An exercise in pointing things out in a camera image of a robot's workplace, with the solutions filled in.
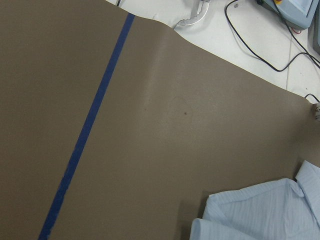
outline blue line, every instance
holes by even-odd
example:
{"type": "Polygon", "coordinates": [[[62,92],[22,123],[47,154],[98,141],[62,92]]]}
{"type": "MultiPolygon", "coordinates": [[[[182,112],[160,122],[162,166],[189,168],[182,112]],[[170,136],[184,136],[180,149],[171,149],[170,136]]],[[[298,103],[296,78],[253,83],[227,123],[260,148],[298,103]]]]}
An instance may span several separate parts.
{"type": "Polygon", "coordinates": [[[74,176],[74,173],[76,171],[78,162],[80,160],[80,157],[81,157],[82,152],[84,150],[84,147],[86,145],[91,128],[95,122],[97,113],[98,113],[99,108],[101,106],[104,95],[107,91],[108,85],[110,83],[110,79],[111,79],[112,74],[113,74],[115,67],[117,65],[117,61],[119,59],[120,53],[122,51],[122,48],[123,48],[124,43],[126,41],[126,38],[128,36],[131,25],[134,21],[134,18],[135,18],[135,15],[133,15],[131,13],[129,13],[126,17],[126,20],[125,20],[124,25],[122,27],[121,33],[119,35],[119,38],[116,42],[116,45],[114,47],[111,58],[109,60],[108,66],[106,67],[106,70],[105,70],[104,75],[102,77],[99,88],[95,94],[94,100],[93,100],[92,105],[89,110],[89,113],[86,116],[81,133],[78,137],[78,140],[76,141],[73,153],[70,157],[69,163],[68,163],[66,170],[64,172],[64,176],[60,182],[58,190],[55,193],[53,202],[51,204],[48,215],[46,216],[46,219],[43,224],[43,227],[40,232],[38,240],[47,240],[50,236],[50,233],[51,233],[53,226],[55,225],[59,211],[60,211],[61,206],[64,201],[65,194],[68,190],[68,187],[70,185],[72,177],[74,176]]]}

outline light blue shirt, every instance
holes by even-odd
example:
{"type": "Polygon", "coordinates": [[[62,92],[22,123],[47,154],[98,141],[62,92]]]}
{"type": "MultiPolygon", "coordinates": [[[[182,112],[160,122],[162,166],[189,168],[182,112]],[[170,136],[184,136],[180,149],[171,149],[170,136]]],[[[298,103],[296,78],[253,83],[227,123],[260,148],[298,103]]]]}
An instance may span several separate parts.
{"type": "Polygon", "coordinates": [[[320,168],[209,196],[190,240],[320,240],[320,168]]]}

